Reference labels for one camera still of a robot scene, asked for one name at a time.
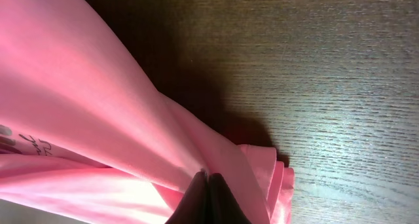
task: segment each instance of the dark object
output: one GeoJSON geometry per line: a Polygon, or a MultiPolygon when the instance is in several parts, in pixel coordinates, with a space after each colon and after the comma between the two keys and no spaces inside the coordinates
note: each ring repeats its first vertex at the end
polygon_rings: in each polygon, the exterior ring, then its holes
{"type": "Polygon", "coordinates": [[[221,174],[195,174],[166,224],[250,224],[221,174]]]}

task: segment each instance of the wood grain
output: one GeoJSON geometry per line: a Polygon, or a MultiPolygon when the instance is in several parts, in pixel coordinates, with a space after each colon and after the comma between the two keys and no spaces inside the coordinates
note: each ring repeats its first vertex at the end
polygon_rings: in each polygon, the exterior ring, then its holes
{"type": "Polygon", "coordinates": [[[289,157],[293,223],[419,223],[419,0],[87,1],[161,92],[289,157]]]}

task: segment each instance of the pink cloth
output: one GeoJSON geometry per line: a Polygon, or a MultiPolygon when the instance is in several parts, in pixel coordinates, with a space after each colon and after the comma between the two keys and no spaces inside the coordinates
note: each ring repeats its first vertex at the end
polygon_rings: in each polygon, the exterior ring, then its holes
{"type": "Polygon", "coordinates": [[[275,149],[236,146],[161,95],[83,0],[0,0],[0,100],[0,136],[16,140],[0,147],[2,199],[164,223],[205,169],[250,222],[290,222],[294,175],[275,149]]]}

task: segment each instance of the pink shirt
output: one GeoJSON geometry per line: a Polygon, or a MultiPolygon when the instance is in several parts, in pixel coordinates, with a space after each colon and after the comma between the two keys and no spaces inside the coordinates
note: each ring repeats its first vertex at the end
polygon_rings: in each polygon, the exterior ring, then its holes
{"type": "Polygon", "coordinates": [[[250,222],[290,222],[293,170],[275,148],[236,146],[160,94],[83,0],[0,0],[0,100],[2,199],[164,223],[205,169],[250,222]]]}

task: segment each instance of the wooden table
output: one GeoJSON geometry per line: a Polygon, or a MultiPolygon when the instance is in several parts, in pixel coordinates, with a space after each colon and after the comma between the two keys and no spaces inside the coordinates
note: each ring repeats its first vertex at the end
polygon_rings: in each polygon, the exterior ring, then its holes
{"type": "Polygon", "coordinates": [[[156,87],[296,174],[293,223],[419,223],[419,0],[87,0],[156,87]]]}

